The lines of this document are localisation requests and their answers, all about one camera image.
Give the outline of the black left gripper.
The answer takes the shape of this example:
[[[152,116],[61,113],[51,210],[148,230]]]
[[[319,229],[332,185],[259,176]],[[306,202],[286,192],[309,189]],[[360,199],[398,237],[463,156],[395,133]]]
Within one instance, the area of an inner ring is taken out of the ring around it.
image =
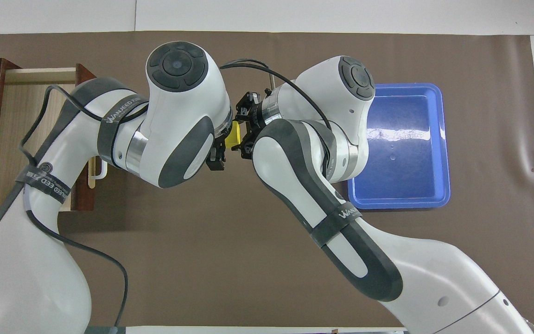
[[[206,157],[206,165],[212,171],[224,171],[225,169],[225,140],[229,134],[220,134],[214,139],[214,148]],[[254,133],[247,132],[240,143],[240,154],[243,159],[251,160],[254,151]]]

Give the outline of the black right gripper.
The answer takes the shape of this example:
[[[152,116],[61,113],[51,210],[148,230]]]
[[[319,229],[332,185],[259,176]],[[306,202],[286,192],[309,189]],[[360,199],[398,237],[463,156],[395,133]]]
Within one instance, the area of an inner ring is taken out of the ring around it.
[[[251,133],[258,135],[266,126],[260,95],[247,92],[236,104],[235,121],[247,121]]]

